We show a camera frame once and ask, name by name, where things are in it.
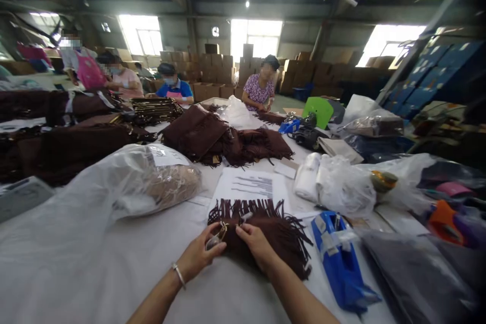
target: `hand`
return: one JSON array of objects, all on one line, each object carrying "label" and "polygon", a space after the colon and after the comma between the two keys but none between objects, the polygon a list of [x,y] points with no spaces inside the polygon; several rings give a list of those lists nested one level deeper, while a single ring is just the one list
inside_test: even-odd
[{"label": "hand", "polygon": [[219,243],[206,251],[206,242],[212,237],[211,231],[219,226],[219,222],[213,223],[202,231],[186,248],[177,266],[186,283],[195,278],[206,266],[213,262],[213,258],[220,256],[226,248],[226,243]]},{"label": "hand", "polygon": [[236,234],[243,239],[252,252],[258,267],[268,275],[268,271],[279,260],[279,256],[273,250],[262,230],[250,224],[236,227]]}]

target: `silver bracelet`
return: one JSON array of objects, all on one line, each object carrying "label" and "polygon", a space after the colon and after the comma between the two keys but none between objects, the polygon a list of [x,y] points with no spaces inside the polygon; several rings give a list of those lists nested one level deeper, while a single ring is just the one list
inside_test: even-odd
[{"label": "silver bracelet", "polygon": [[179,271],[179,267],[177,266],[177,263],[173,262],[172,263],[172,269],[177,272],[177,275],[179,276],[179,279],[181,280],[182,287],[186,289],[186,282],[184,282],[184,279],[182,278],[181,271]]}]

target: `worker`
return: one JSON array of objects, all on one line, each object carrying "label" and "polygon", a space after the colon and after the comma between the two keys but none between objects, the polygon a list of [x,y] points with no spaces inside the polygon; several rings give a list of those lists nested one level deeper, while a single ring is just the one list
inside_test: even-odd
[{"label": "worker", "polygon": [[275,75],[279,67],[277,58],[268,55],[263,60],[260,73],[248,77],[245,87],[243,87],[241,100],[246,104],[249,111],[270,111],[275,98]]},{"label": "worker", "polygon": [[119,57],[106,51],[97,58],[97,61],[107,67],[113,78],[113,81],[105,83],[105,87],[119,92],[124,100],[143,98],[140,79],[134,71],[122,66]]},{"label": "worker", "polygon": [[150,73],[150,71],[145,67],[142,67],[142,64],[140,62],[135,62],[135,68],[138,71],[139,77],[153,78],[153,75]]},{"label": "worker", "polygon": [[[220,256],[226,243],[209,251],[205,243],[219,222],[208,226],[186,248],[170,269],[140,304],[127,324],[160,324],[179,290],[195,278],[213,259]],[[338,324],[331,312],[300,281],[295,272],[275,253],[262,230],[250,224],[236,227],[236,234],[247,244],[258,267],[268,277],[283,308],[293,324]]]},{"label": "worker", "polygon": [[155,94],[147,94],[146,97],[170,97],[181,105],[194,103],[191,86],[177,77],[176,69],[173,65],[161,63],[157,67],[157,71],[161,74],[164,85]]},{"label": "worker", "polygon": [[66,41],[66,45],[60,49],[64,71],[74,85],[79,85],[76,75],[86,89],[102,87],[107,80],[111,80],[96,63],[96,52],[82,46],[76,28],[63,29],[62,34]]}]

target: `black hair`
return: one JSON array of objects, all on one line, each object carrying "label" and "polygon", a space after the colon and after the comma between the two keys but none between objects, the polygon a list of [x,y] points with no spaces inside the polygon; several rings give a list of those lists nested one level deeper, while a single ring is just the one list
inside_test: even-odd
[{"label": "black hair", "polygon": [[157,71],[164,76],[174,76],[176,74],[174,65],[171,65],[170,63],[161,63],[157,67]]},{"label": "black hair", "polygon": [[102,54],[100,54],[98,57],[96,57],[96,61],[100,64],[115,64],[115,63],[120,63],[119,62],[119,57],[113,55],[109,51],[105,51]]},{"label": "black hair", "polygon": [[272,69],[273,69],[274,72],[277,71],[278,68],[280,67],[280,63],[278,62],[277,58],[274,55],[268,55],[268,56],[266,56],[263,59],[262,66],[265,63],[268,63],[272,67]]}]

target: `gray fabric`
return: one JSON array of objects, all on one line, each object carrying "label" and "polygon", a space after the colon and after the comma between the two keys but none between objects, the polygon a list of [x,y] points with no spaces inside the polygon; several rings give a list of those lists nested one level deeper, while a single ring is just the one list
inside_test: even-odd
[{"label": "gray fabric", "polygon": [[363,243],[391,289],[401,321],[456,323],[472,314],[471,289],[428,238],[373,231]]}]

